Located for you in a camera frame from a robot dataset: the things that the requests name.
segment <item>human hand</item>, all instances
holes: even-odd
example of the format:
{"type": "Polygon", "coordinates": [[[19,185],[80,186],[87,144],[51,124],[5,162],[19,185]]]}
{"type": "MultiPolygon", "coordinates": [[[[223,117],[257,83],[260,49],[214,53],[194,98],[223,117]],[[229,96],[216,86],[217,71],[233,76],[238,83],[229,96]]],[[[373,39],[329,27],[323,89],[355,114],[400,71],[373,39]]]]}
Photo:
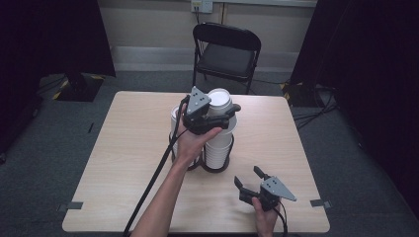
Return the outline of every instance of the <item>human hand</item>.
{"type": "MultiPolygon", "coordinates": [[[[182,108],[182,115],[179,121],[178,136],[186,130],[183,124],[183,113],[185,108],[186,105],[184,105],[182,108]]],[[[189,166],[195,160],[195,158],[201,154],[201,151],[203,150],[203,147],[207,141],[213,139],[221,131],[221,127],[215,127],[202,135],[196,135],[190,131],[183,133],[178,139],[177,157],[180,159],[176,159],[178,160],[177,162],[182,162],[182,164],[189,166]]]]}
{"type": "Polygon", "coordinates": [[[274,227],[277,222],[278,215],[274,210],[264,211],[262,203],[256,198],[252,197],[253,207],[256,215],[256,229],[259,237],[272,237],[274,235],[274,227]]]}

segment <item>human arm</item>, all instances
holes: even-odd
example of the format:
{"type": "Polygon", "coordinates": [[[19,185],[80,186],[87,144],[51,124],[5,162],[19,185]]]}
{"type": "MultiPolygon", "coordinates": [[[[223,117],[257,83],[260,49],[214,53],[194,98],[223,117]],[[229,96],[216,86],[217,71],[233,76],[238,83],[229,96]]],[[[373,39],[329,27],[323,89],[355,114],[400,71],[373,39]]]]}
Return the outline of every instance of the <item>human arm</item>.
{"type": "Polygon", "coordinates": [[[256,215],[256,229],[259,237],[272,237],[274,235],[274,227],[277,222],[278,215],[274,210],[264,211],[262,203],[256,198],[252,197],[253,207],[256,215]]]}
{"type": "MultiPolygon", "coordinates": [[[[179,131],[185,130],[181,119],[179,131]]],[[[176,200],[189,165],[200,155],[206,142],[220,131],[219,127],[213,128],[204,135],[195,135],[186,131],[179,137],[177,158],[150,205],[139,218],[131,233],[132,237],[167,236],[176,200]]]]}

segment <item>gray carpet floor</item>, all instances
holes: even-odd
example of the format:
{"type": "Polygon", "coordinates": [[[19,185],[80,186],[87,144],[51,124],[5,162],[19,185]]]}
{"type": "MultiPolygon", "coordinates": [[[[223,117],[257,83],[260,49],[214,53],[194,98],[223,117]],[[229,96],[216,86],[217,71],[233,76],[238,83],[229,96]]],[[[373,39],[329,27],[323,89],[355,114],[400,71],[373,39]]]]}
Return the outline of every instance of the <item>gray carpet floor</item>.
{"type": "MultiPolygon", "coordinates": [[[[44,78],[42,83],[59,77],[44,78]]],[[[287,81],[290,73],[258,72],[254,78],[253,94],[282,96],[278,83],[287,81]]],[[[0,166],[0,236],[121,236],[65,233],[61,228],[65,212],[57,208],[71,201],[118,91],[188,93],[191,82],[190,71],[118,72],[117,78],[105,80],[92,103],[52,100],[57,87],[43,92],[38,115],[0,166]]],[[[236,82],[214,78],[199,78],[197,86],[203,91],[224,87],[231,94],[245,91],[245,86],[236,82]]],[[[294,115],[319,111],[292,108],[294,115]]],[[[386,173],[360,148],[354,134],[339,110],[299,130],[320,195],[333,205],[326,210],[330,231],[315,236],[419,236],[418,220],[386,173]]]]}

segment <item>chair backrest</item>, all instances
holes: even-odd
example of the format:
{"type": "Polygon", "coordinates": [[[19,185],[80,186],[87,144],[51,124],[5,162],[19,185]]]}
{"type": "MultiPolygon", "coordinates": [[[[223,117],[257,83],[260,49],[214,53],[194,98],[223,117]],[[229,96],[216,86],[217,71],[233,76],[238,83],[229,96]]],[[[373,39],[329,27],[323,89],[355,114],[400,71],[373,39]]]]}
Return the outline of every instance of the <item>chair backrest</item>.
{"type": "Polygon", "coordinates": [[[201,23],[194,27],[194,40],[235,47],[244,50],[260,51],[261,41],[252,32],[217,23],[201,23]]]}

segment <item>chair seat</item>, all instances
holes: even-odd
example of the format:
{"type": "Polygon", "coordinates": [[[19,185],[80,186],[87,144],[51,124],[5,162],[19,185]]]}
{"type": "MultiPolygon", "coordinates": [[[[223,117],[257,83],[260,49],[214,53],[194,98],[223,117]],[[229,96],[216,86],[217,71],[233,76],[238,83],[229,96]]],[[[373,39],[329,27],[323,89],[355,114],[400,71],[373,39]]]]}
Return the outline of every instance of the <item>chair seat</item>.
{"type": "Polygon", "coordinates": [[[203,73],[223,74],[235,80],[246,81],[252,73],[254,51],[209,43],[198,62],[198,71],[203,73]]]}

